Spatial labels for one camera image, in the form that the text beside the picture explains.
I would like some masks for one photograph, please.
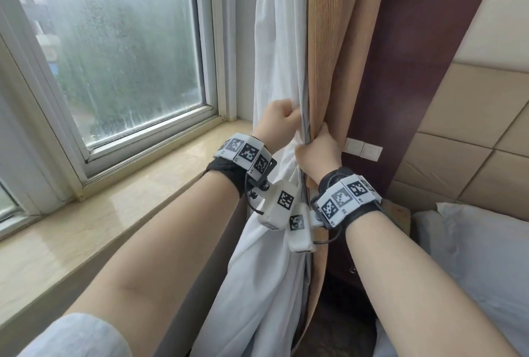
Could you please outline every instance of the black cable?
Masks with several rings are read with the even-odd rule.
[[[326,240],[326,241],[318,241],[316,240],[315,242],[313,242],[314,244],[329,244],[329,243],[332,243],[333,241],[337,240],[338,237],[340,237],[341,233],[343,232],[343,226],[340,225],[338,226],[338,233],[336,234],[336,236],[334,236],[332,239],[330,240]]]
[[[248,173],[246,174],[246,177],[244,179],[244,197],[246,198],[246,202],[248,204],[248,206],[250,207],[250,209],[254,212],[257,212],[259,215],[263,215],[264,212],[263,211],[259,211],[258,209],[255,209],[253,206],[252,206],[252,203],[250,202],[250,199],[248,198],[248,193],[250,192],[249,188],[248,188]]]

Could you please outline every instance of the orange curtain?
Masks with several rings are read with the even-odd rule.
[[[380,0],[308,0],[308,93],[311,138],[323,121],[341,146],[360,88]],[[327,239],[321,229],[317,236]],[[314,253],[305,329],[320,296],[327,247]]]

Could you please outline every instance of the white sleeve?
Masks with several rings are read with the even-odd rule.
[[[132,353],[112,325],[76,313],[52,323],[18,357],[132,357]]]

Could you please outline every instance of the maroon wall panel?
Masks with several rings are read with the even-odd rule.
[[[385,193],[481,0],[382,0],[348,137],[383,147],[343,163]]]

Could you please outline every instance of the floor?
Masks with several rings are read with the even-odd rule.
[[[365,294],[327,275],[295,357],[372,357],[377,338]]]

